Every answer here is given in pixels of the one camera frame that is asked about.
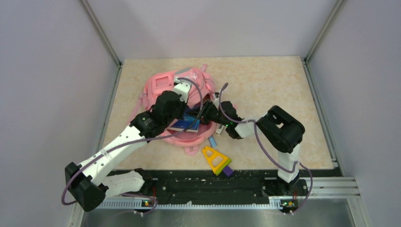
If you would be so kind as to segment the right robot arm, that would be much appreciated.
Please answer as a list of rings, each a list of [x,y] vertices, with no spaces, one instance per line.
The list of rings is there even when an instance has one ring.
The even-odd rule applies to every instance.
[[[237,115],[229,101],[221,102],[219,106],[207,101],[203,108],[196,107],[190,114],[200,114],[203,124],[215,122],[223,125],[228,135],[235,140],[254,136],[259,146],[262,146],[260,135],[263,135],[278,151],[279,159],[276,161],[265,148],[262,149],[268,159],[278,167],[278,191],[290,195],[296,189],[299,149],[305,127],[281,107],[274,105],[258,120],[246,120]]]

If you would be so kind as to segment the pink student backpack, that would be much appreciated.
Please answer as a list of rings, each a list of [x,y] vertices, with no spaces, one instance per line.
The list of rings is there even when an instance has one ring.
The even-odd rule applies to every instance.
[[[178,78],[184,78],[184,82],[190,87],[185,89],[188,93],[188,102],[183,119],[174,121],[162,133],[164,141],[184,148],[189,156],[199,151],[199,145],[217,132],[221,122],[213,122],[209,115],[214,105],[218,108],[218,92],[210,74],[206,72],[207,65],[201,68],[188,67],[182,70],[158,73],[150,77],[139,95],[130,119],[138,114],[140,107],[146,111],[156,103],[157,98],[167,90],[173,90]]]

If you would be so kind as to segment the colourful thin book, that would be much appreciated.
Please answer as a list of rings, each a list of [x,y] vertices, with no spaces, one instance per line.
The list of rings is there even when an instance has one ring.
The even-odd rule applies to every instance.
[[[176,121],[169,130],[181,131],[186,128],[188,132],[199,132],[200,120],[196,119],[200,108],[186,109],[183,115],[183,119]]]

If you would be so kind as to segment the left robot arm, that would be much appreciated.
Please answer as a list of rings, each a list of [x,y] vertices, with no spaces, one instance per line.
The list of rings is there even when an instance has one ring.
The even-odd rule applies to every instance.
[[[92,211],[106,198],[127,192],[149,194],[152,183],[138,171],[113,176],[109,173],[135,150],[161,139],[172,121],[183,117],[187,102],[188,92],[162,92],[149,111],[139,113],[103,150],[65,167],[66,188],[62,195],[69,192],[84,211]]]

